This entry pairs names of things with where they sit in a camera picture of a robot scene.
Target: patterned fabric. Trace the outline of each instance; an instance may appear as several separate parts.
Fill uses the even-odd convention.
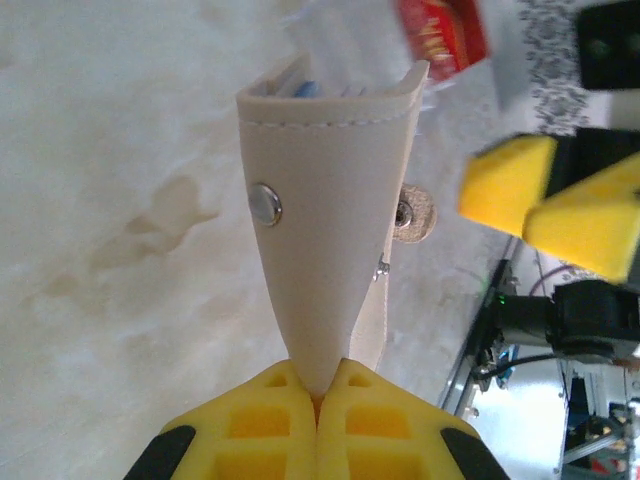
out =
[[[580,87],[575,16],[577,0],[517,0],[531,95],[538,124],[548,134],[571,135],[589,124],[589,93]]]

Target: metal rivet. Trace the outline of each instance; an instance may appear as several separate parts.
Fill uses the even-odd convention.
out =
[[[400,200],[396,210],[396,227],[406,227],[411,224],[411,220],[413,220],[413,208],[404,200]]]
[[[376,271],[373,274],[373,281],[377,282],[378,278],[383,275],[389,275],[389,271],[391,270],[391,265],[382,261],[384,258],[384,253],[380,254],[380,260],[378,260],[378,265],[376,266]]]
[[[282,204],[278,194],[264,183],[249,187],[249,209],[253,218],[267,227],[272,227],[282,217]]]

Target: stain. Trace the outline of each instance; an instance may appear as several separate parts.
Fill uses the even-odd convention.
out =
[[[154,350],[158,349],[158,342],[148,333],[140,333],[129,337],[125,341],[125,348],[135,357],[149,358],[153,355]]]
[[[45,295],[51,297],[65,297],[71,295],[78,288],[78,281],[72,275],[63,273],[53,280],[43,290]]]
[[[5,52],[5,51],[0,50],[0,70],[4,70],[5,68],[9,68],[13,64],[15,64],[15,60],[13,58],[13,55],[11,55],[9,52]]]
[[[124,267],[150,256],[166,255],[180,246],[194,226],[219,216],[219,212],[200,208],[198,184],[192,178],[176,177],[155,192],[146,212],[91,255],[89,270]]]
[[[224,19],[224,11],[217,2],[213,0],[202,0],[200,2],[200,17],[210,23],[220,23]]]
[[[211,335],[226,335],[238,325],[242,317],[249,316],[252,291],[227,291],[211,297],[198,309],[198,318],[204,319],[203,328]]]
[[[42,290],[42,294],[50,298],[67,298],[88,315],[102,315],[106,312],[108,293],[106,286],[80,281],[68,273],[57,276]],[[22,303],[31,309],[36,297],[37,295],[31,295]]]
[[[141,233],[157,232],[158,227],[145,217],[140,216],[127,223],[124,227],[124,231],[136,235]]]

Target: red package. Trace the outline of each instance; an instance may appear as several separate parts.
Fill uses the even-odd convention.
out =
[[[431,62],[430,76],[445,80],[487,56],[474,0],[397,0],[411,51]]]

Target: floor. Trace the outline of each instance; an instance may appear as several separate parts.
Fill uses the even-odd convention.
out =
[[[295,2],[39,3],[0,5],[0,477],[121,478],[168,420],[286,357],[233,96],[299,47]],[[394,248],[380,372],[432,402],[506,244],[454,211],[497,104],[485,62],[410,161],[439,220]]]

